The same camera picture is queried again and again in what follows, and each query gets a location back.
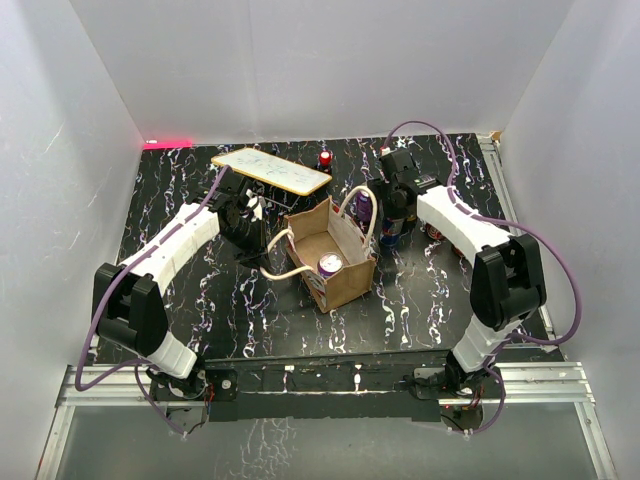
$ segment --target gray floor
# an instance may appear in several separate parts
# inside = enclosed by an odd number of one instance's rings
[[[573,404],[508,405],[465,440],[402,419],[207,424],[187,441],[150,408],[76,409],[63,479],[595,479]]]

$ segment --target yellow edge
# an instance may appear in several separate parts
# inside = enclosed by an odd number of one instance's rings
[[[245,150],[245,148],[242,148],[242,149],[240,149],[240,150],[235,150],[235,151],[233,151],[233,152],[229,152],[229,153],[236,153],[236,152],[239,152],[239,151],[242,151],[242,150]],[[217,156],[215,156],[215,157],[212,157],[212,158],[211,158],[211,163],[213,163],[213,164],[215,164],[215,165],[218,165],[219,167],[223,167],[223,166],[225,166],[225,165],[226,165],[226,163],[222,163],[221,161],[216,160],[216,158],[224,157],[225,155],[228,155],[228,154],[217,155]],[[299,163],[294,163],[294,165],[298,165],[299,167],[302,167],[302,168],[308,168],[309,170],[313,170],[312,168],[309,168],[309,167],[307,167],[306,165],[300,165]],[[268,180],[268,179],[266,179],[266,178],[258,177],[257,175],[254,175],[254,174],[252,174],[252,173],[250,173],[250,172],[247,172],[247,171],[245,171],[245,170],[241,170],[241,169],[239,169],[239,168],[234,168],[234,167],[232,167],[231,165],[229,165],[229,168],[231,168],[234,172],[240,172],[241,174],[246,175],[247,177],[255,178],[256,180],[260,180],[261,182],[268,183],[269,185],[273,185],[274,187],[278,187],[278,188],[280,188],[280,189],[282,189],[282,190],[286,190],[287,192],[295,193],[296,195],[300,195],[301,197],[308,197],[308,196],[309,196],[309,195],[311,195],[313,192],[315,192],[316,190],[318,190],[320,187],[322,187],[322,186],[326,185],[326,184],[327,184],[327,183],[329,183],[331,180],[333,180],[333,177],[332,177],[331,175],[329,175],[329,178],[327,178],[327,180],[326,180],[326,181],[324,181],[324,182],[322,182],[321,184],[319,184],[319,185],[318,185],[316,188],[314,188],[313,190],[311,190],[311,191],[309,191],[309,192],[307,192],[307,193],[301,193],[301,192],[298,192],[298,191],[296,191],[296,190],[291,190],[291,189],[289,189],[289,188],[287,188],[287,187],[284,187],[283,185],[280,185],[280,184],[278,184],[278,183],[274,183],[274,182],[272,182],[272,181],[270,181],[270,180]]]

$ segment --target gray wall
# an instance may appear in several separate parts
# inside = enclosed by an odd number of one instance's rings
[[[582,0],[571,9],[507,126],[503,161],[523,223],[568,257],[585,318],[564,350],[584,362],[622,478],[638,478],[640,397],[640,4]],[[550,277],[553,321],[573,315]]]
[[[0,477],[36,472],[142,139],[67,0],[0,2]]]
[[[71,3],[145,139],[219,143],[503,129],[572,0]]]

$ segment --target pink light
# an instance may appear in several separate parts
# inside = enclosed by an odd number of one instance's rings
[[[155,142],[145,143],[143,150],[159,150],[161,148],[191,148],[193,142],[191,140],[176,140],[173,142]]]

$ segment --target table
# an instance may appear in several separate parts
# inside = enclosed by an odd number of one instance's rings
[[[474,134],[451,135],[460,174],[462,198],[483,215],[504,218],[496,189]],[[382,139],[346,139],[257,145],[199,146],[147,150],[142,154],[118,258],[132,255],[175,215],[189,193],[210,185],[217,167],[211,158],[251,146],[276,152],[307,166],[317,163],[323,148],[334,153],[333,180],[309,197],[288,198],[289,211],[275,203],[267,208],[270,234],[285,226],[284,216],[304,211],[332,195],[341,201],[379,169]],[[439,136],[400,137],[422,173],[442,182],[451,163]],[[448,241],[430,240],[420,225],[404,234],[393,249],[376,252],[372,291],[322,314],[300,277],[271,282],[239,266],[232,249],[218,237],[204,246],[169,285],[165,305],[171,330],[207,359],[354,353],[384,350],[450,349],[471,318],[471,266],[451,251]],[[277,272],[293,268],[282,242],[271,253]],[[546,335],[540,316],[523,327]],[[132,354],[100,342],[97,363],[119,363]]]

